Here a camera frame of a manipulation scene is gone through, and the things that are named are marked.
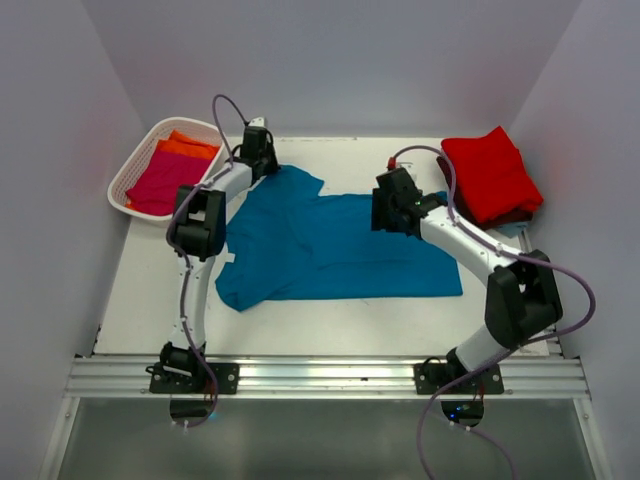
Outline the teal blue t shirt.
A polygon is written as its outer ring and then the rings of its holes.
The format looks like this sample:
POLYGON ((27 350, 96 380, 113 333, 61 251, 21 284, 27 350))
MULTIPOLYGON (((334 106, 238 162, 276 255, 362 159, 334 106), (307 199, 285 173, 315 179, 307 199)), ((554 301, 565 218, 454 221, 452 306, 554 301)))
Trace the teal blue t shirt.
POLYGON ((323 185, 284 166, 247 194, 227 225, 234 259, 216 279, 226 306, 462 295, 454 258, 415 237, 372 230, 371 195, 324 195, 323 185))

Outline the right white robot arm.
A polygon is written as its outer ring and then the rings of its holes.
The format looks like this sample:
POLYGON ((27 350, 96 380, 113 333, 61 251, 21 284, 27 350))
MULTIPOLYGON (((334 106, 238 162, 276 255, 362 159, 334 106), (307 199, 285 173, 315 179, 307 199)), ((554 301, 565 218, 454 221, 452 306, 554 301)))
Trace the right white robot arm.
POLYGON ((447 200, 425 195, 404 168, 376 177, 374 230, 404 233, 429 243, 475 275, 486 288, 484 324, 446 356, 449 379, 485 368, 563 316, 548 257, 506 246, 464 219, 447 200))

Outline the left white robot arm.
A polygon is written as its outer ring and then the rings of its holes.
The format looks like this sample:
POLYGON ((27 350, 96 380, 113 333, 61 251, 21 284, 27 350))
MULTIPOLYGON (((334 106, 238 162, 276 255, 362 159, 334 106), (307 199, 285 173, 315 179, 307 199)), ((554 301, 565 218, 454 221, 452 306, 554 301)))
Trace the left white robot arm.
POLYGON ((264 124, 250 123, 218 173, 179 188, 166 240, 182 271, 177 321, 160 354, 162 370, 187 378, 206 371, 205 307, 213 266, 226 242, 227 204, 278 170, 272 133, 264 124))

